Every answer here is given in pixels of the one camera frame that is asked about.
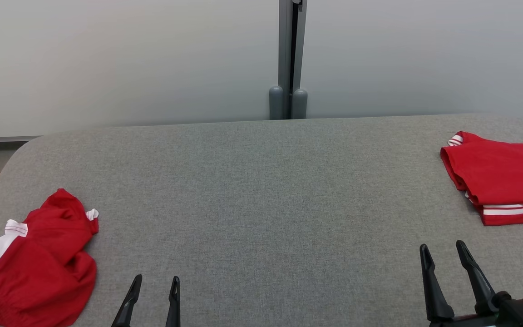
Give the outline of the grey partition post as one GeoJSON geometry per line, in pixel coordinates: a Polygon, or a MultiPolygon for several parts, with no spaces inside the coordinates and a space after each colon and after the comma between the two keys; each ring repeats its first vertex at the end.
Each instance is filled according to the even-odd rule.
{"type": "Polygon", "coordinates": [[[278,82],[268,92],[270,120],[305,119],[301,73],[308,0],[279,0],[278,82]]]}

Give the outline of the red shirt with white sleeves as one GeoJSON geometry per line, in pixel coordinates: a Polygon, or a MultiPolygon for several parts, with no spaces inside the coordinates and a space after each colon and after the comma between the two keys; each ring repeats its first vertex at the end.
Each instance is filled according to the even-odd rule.
{"type": "Polygon", "coordinates": [[[485,226],[523,224],[523,143],[461,131],[448,140],[440,157],[485,226]]]}

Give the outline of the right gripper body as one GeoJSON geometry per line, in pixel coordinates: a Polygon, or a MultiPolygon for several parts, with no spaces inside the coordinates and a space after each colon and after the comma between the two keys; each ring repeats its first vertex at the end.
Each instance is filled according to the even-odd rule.
{"type": "Polygon", "coordinates": [[[429,301],[429,327],[523,327],[523,298],[512,299],[508,292],[497,292],[488,300],[498,312],[455,317],[446,300],[429,301]]]}

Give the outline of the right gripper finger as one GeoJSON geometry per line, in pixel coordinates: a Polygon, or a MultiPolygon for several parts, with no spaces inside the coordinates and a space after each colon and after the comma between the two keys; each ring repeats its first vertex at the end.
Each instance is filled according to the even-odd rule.
{"type": "Polygon", "coordinates": [[[457,240],[456,248],[461,265],[466,270],[475,298],[474,310],[478,315],[494,315],[498,313],[493,298],[495,292],[482,269],[474,259],[463,240],[457,240]]]}
{"type": "Polygon", "coordinates": [[[452,321],[454,311],[444,298],[444,294],[434,273],[435,264],[427,244],[421,244],[419,253],[427,319],[428,321],[452,321]]]}

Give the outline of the red shorts with white panel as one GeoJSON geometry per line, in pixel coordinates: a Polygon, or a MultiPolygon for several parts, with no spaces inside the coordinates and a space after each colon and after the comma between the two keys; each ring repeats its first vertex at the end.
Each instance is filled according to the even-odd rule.
{"type": "Polygon", "coordinates": [[[95,287],[97,266],[85,247],[99,213],[65,189],[0,236],[0,326],[70,327],[95,287]]]}

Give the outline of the grey floor rail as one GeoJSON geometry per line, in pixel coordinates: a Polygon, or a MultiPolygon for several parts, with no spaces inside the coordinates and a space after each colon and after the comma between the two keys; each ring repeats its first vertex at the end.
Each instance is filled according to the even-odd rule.
{"type": "Polygon", "coordinates": [[[30,142],[33,139],[39,138],[41,136],[14,136],[14,137],[0,137],[0,144],[3,145],[9,145],[11,144],[12,147],[19,146],[19,144],[23,145],[25,143],[30,142]]]}

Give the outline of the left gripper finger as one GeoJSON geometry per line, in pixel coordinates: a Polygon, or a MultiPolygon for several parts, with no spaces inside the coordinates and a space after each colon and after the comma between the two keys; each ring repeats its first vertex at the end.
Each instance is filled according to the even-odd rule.
{"type": "Polygon", "coordinates": [[[169,309],[165,327],[181,327],[180,296],[180,278],[174,276],[168,296],[169,309]]]}
{"type": "Polygon", "coordinates": [[[143,283],[143,276],[138,274],[133,279],[133,282],[129,286],[128,292],[125,295],[125,298],[118,309],[114,321],[111,327],[131,327],[131,319],[133,313],[133,307],[137,303],[139,298],[141,285],[143,283]]]}

